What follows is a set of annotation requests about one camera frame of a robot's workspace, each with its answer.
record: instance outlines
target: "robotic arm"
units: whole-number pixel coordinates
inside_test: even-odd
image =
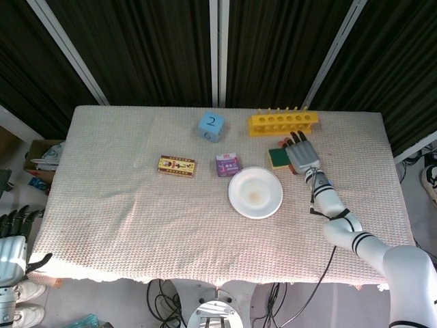
[[[364,232],[320,169],[320,159],[305,135],[292,133],[292,139],[285,150],[296,173],[304,174],[310,187],[310,211],[330,219],[324,225],[326,240],[353,251],[387,279],[391,298],[389,327],[437,327],[437,274],[429,256],[413,246],[389,247]]]
[[[26,264],[27,240],[33,220],[40,214],[26,214],[28,206],[0,217],[0,327],[12,327],[15,311],[14,287],[29,272],[45,265],[52,254],[40,262]]]

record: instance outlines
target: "white sneaker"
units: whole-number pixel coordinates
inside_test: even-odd
[[[12,328],[31,328],[39,325],[43,318],[44,308],[41,305],[17,305]]]
[[[45,290],[46,286],[35,284],[30,280],[19,282],[14,288],[16,302],[21,303],[31,299],[36,299],[38,296],[42,295]]]
[[[430,165],[422,171],[422,185],[437,206],[437,165]]]

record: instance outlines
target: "green sponge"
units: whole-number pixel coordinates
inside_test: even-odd
[[[272,169],[281,169],[291,164],[284,148],[269,149],[268,158],[272,164]]]

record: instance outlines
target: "blue cube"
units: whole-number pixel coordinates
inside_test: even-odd
[[[225,119],[223,117],[207,112],[197,127],[199,129],[199,136],[208,141],[219,142],[224,125]]]

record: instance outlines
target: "number 2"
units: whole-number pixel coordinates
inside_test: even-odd
[[[214,122],[216,121],[216,119],[213,118],[212,116],[210,116],[210,119],[211,119],[212,121],[209,122],[209,123],[206,123],[206,124],[207,124],[207,125],[210,125],[210,126],[215,126],[215,125],[214,125]]]

